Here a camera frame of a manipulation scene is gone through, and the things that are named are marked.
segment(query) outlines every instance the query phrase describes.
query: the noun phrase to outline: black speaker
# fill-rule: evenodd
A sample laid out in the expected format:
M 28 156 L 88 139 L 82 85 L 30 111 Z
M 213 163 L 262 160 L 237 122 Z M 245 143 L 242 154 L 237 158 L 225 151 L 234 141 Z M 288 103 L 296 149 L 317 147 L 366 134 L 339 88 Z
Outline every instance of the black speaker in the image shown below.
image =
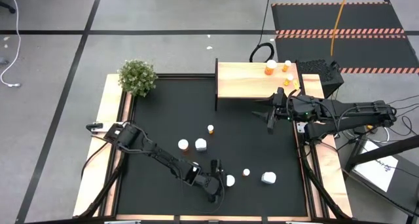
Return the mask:
M 340 74 L 339 64 L 332 61 L 330 64 L 326 60 L 295 61 L 297 71 L 300 74 L 318 74 L 320 76 L 321 87 L 325 98 L 328 98 L 343 83 Z

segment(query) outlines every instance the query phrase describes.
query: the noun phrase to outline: potted plant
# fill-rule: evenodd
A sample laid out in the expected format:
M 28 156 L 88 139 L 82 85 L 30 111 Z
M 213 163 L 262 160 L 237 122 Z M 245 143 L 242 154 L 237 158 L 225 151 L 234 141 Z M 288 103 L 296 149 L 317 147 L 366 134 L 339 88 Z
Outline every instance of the potted plant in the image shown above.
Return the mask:
M 152 64 L 141 60 L 125 60 L 118 72 L 119 85 L 132 96 L 145 97 L 151 89 L 156 88 L 157 74 Z

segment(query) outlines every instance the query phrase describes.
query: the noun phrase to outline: white paper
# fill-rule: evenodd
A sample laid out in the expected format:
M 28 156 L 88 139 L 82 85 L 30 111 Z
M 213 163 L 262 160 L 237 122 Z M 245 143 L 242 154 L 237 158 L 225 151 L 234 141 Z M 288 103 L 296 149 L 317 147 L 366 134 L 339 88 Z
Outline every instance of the white paper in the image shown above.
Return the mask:
M 371 141 L 367 141 L 365 142 L 361 153 L 372 151 L 374 149 L 378 149 L 378 146 Z M 394 168 L 397 167 L 397 163 L 397 159 L 392 156 L 388 156 L 363 164 L 358 164 L 355 166 L 354 171 L 369 180 L 378 188 L 387 192 L 388 186 L 390 185 L 394 175 Z

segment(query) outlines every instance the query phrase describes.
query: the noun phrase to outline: orange striped tape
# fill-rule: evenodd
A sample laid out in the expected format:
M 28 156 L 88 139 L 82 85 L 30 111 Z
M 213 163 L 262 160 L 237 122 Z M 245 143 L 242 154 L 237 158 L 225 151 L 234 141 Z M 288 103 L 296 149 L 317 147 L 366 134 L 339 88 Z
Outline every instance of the orange striped tape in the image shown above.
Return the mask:
M 419 67 L 344 67 L 341 73 L 419 73 Z
M 335 34 L 364 35 L 364 34 L 402 34 L 403 28 L 358 28 L 358 29 L 336 29 Z M 276 31 L 278 35 L 332 35 L 333 29 L 287 29 Z
M 277 39 L 282 38 L 332 38 L 333 35 L 277 35 Z M 406 38 L 405 35 L 335 35 L 335 39 L 399 39 Z
M 321 3 L 273 3 L 273 7 L 276 5 L 340 5 L 341 2 L 321 2 Z M 379 4 L 390 4 L 389 2 L 347 2 L 345 5 L 379 5 Z

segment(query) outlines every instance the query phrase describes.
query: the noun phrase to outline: orange cable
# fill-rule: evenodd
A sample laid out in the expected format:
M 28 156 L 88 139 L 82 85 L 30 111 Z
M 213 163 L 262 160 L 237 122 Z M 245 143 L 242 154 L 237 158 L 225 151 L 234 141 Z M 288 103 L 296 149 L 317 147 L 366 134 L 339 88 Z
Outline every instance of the orange cable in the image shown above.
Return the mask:
M 336 29 L 338 28 L 338 23 L 340 20 L 340 14 L 342 14 L 343 6 L 345 5 L 346 0 L 343 0 L 342 4 L 340 5 L 340 10 L 338 13 L 338 18 L 336 19 L 335 28 L 333 30 L 333 36 L 332 36 L 332 45 L 330 46 L 330 56 L 333 56 L 333 45 L 335 43 L 335 35 L 336 35 Z

